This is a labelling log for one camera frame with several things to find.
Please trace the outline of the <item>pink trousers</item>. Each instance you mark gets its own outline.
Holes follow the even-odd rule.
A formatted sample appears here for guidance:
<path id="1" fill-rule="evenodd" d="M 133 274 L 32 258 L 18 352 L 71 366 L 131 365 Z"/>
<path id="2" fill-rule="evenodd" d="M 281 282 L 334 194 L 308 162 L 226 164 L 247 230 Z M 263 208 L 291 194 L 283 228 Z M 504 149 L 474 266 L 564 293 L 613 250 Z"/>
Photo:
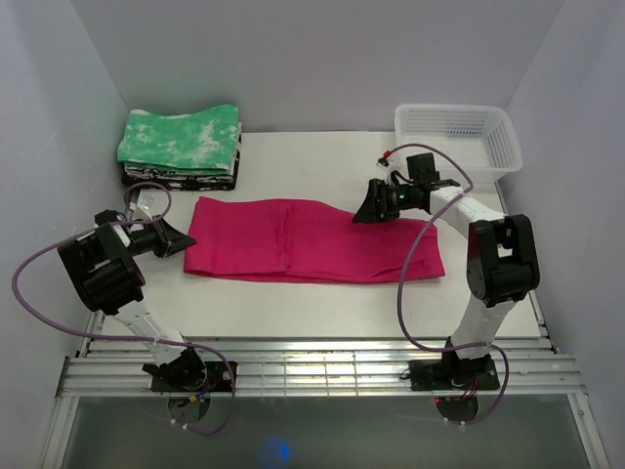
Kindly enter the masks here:
<path id="1" fill-rule="evenodd" d="M 444 277 L 438 233 L 421 220 L 354 224 L 320 201 L 225 202 L 201 197 L 188 230 L 184 271 L 200 277 L 283 283 L 395 283 Z"/>

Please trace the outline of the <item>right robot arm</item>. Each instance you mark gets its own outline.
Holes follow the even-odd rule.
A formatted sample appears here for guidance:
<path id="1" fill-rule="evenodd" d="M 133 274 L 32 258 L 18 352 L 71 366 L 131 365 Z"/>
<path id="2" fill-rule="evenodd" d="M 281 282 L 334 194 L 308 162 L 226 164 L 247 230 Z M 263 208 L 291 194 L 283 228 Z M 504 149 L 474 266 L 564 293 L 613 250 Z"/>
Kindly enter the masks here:
<path id="1" fill-rule="evenodd" d="M 467 393 L 504 388 L 491 357 L 493 340 L 512 309 L 537 288 L 540 271 L 530 220 L 506 215 L 474 199 L 472 182 L 461 186 L 443 179 L 436 168 L 438 149 L 421 145 L 407 157 L 408 175 L 397 171 L 372 179 L 356 211 L 356 224 L 398 219 L 401 211 L 418 209 L 443 220 L 468 242 L 466 279 L 470 298 L 456 330 L 437 361 L 412 361 L 406 378 L 414 391 L 463 390 Z"/>

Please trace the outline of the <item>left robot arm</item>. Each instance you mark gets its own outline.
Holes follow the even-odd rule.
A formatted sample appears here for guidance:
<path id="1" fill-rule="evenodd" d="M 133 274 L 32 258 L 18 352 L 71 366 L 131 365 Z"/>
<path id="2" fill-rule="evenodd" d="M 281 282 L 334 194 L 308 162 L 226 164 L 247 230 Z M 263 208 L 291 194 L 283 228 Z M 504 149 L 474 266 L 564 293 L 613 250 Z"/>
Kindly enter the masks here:
<path id="1" fill-rule="evenodd" d="M 144 372 L 175 390 L 196 391 L 208 381 L 200 356 L 184 344 L 183 335 L 166 326 L 147 304 L 145 277 L 135 258 L 152 253 L 168 258 L 196 244 L 196 240 L 167 221 L 131 229 L 124 216 L 105 210 L 95 216 L 91 234 L 58 248 L 68 276 L 84 305 L 123 323 L 136 337 L 145 337 L 153 362 Z"/>

